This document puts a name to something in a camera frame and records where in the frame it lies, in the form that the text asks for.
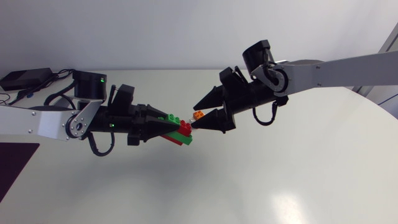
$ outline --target white surface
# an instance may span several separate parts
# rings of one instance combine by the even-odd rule
[[[136,87],[135,104],[189,119],[218,72],[105,73],[108,86]],[[267,120],[271,107],[257,112]],[[250,111],[235,121],[226,134],[196,130],[183,147],[163,138],[128,147],[118,134],[102,158],[87,142],[0,136],[41,143],[0,203],[0,223],[398,222],[398,121],[374,103],[322,88],[290,96],[269,127]]]
[[[376,53],[396,0],[2,0],[0,76],[13,70],[243,66],[268,39],[276,60]]]

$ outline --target black cable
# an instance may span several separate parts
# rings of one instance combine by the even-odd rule
[[[0,95],[6,95],[7,99],[6,100],[0,100],[0,103],[4,103],[5,105],[7,104],[7,101],[11,99],[11,96],[8,93],[0,93]]]
[[[72,108],[73,108],[74,110],[76,109],[75,104],[72,102],[72,100],[70,99],[69,96],[65,96],[64,94],[61,94],[60,96],[61,96],[62,98],[64,98],[64,99],[66,99],[66,100],[69,102],[70,106],[72,106]]]
[[[261,125],[263,125],[263,126],[268,126],[268,125],[270,125],[270,124],[272,124],[272,123],[274,122],[275,116],[276,116],[277,108],[278,108],[278,103],[277,103],[277,102],[273,102],[273,103],[272,103],[272,118],[271,118],[271,120],[268,121],[268,122],[260,121],[260,120],[258,119],[258,117],[257,117],[257,114],[256,114],[256,108],[253,108],[253,116],[254,116],[254,119],[256,119],[256,121],[257,121],[259,124],[261,124]]]
[[[45,88],[45,86],[47,85],[47,84],[49,84],[50,82],[52,82],[53,81],[53,79],[55,79],[56,78],[56,76],[53,76],[52,78],[49,78],[47,81],[45,81],[45,82],[43,82],[42,84],[40,84],[39,86],[37,86],[37,87],[35,87],[35,88],[31,88],[31,89],[28,89],[28,90],[22,90],[22,91],[20,91],[19,93],[18,93],[18,95],[17,95],[17,98],[14,100],[14,101],[12,101],[12,102],[10,102],[9,104],[7,104],[7,105],[13,105],[14,103],[17,103],[18,101],[20,101],[21,99],[23,99],[23,98],[25,98],[25,96],[27,96],[27,95],[29,95],[29,94],[31,94],[31,93],[34,93],[34,92],[37,92],[37,91],[39,91],[39,90],[41,90],[41,89],[43,89],[43,88]]]
[[[77,85],[77,81],[74,80],[74,81],[72,82],[72,84],[70,84],[69,86],[67,86],[67,87],[64,88],[63,90],[61,90],[61,91],[59,91],[59,92],[57,92],[57,93],[51,94],[50,96],[47,97],[47,99],[45,99],[44,105],[47,105],[47,106],[48,106],[48,105],[51,103],[51,101],[53,101],[56,97],[65,94],[67,91],[71,90],[71,89],[72,89],[73,87],[75,87],[76,85]]]
[[[393,99],[393,98],[394,98],[394,97],[396,97],[396,96],[398,96],[398,93],[397,93],[397,94],[395,94],[394,96],[392,96],[392,97],[390,97],[390,98],[388,98],[388,99],[384,100],[383,102],[379,103],[378,105],[380,106],[380,105],[382,105],[383,103],[385,103],[385,102],[387,102],[387,101],[389,101],[389,100]]]
[[[57,80],[63,80],[65,78],[68,78],[71,74],[73,74],[74,71],[75,71],[75,69],[63,69],[63,70],[59,71],[57,73]],[[66,75],[64,75],[62,77],[59,77],[60,74],[63,74],[65,72],[68,72],[68,74],[66,74]]]
[[[63,69],[63,70],[61,70],[61,71],[59,71],[59,72],[57,72],[57,73],[53,73],[53,76],[51,76],[48,80],[44,81],[44,82],[43,82],[42,84],[40,84],[39,86],[34,87],[34,88],[31,88],[31,89],[27,89],[27,90],[21,90],[20,92],[18,92],[17,98],[16,98],[14,101],[8,103],[7,105],[10,105],[10,106],[11,106],[11,105],[13,105],[14,103],[17,103],[17,102],[20,101],[21,99],[25,98],[25,96],[27,96],[27,95],[29,95],[29,94],[31,94],[31,93],[35,93],[35,92],[37,92],[37,91],[40,91],[40,90],[42,90],[42,89],[44,89],[44,88],[47,88],[47,87],[49,87],[52,83],[54,83],[54,82],[56,82],[56,81],[58,81],[58,80],[63,80],[63,79],[65,79],[65,78],[69,77],[74,71],[75,71],[75,69]],[[64,75],[64,76],[62,76],[62,77],[59,77],[60,74],[63,74],[63,73],[65,73],[65,72],[68,72],[68,74],[66,74],[66,75]]]
[[[87,137],[88,137],[88,142],[90,144],[91,150],[93,151],[93,153],[96,156],[101,156],[101,157],[102,156],[106,156],[112,151],[112,149],[114,147],[114,133],[111,133],[111,147],[106,152],[100,152],[98,150],[97,145],[95,143],[95,139],[94,139],[93,133],[91,133],[91,132],[88,133]]]

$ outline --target lego brick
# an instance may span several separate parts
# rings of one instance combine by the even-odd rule
[[[202,111],[195,111],[193,113],[193,119],[195,119],[195,121],[199,120],[200,118],[202,118],[205,114]]]
[[[192,132],[192,128],[191,128],[191,124],[190,123],[186,123],[184,120],[181,120],[180,122],[180,129],[177,130],[178,133],[189,137],[189,135]]]
[[[190,124],[194,123],[194,122],[195,122],[195,118],[190,118],[188,122],[189,122]]]
[[[177,141],[180,141],[186,145],[189,145],[192,142],[192,135],[189,135],[188,137],[178,133],[177,131],[173,131],[171,133],[165,134],[168,137],[174,138]]]
[[[178,144],[179,146],[182,146],[182,142],[177,141],[177,140],[175,140],[174,138],[171,138],[171,137],[166,136],[166,135],[162,135],[162,137],[163,137],[163,138],[166,138],[166,139],[169,140],[169,141],[174,142],[175,144]]]

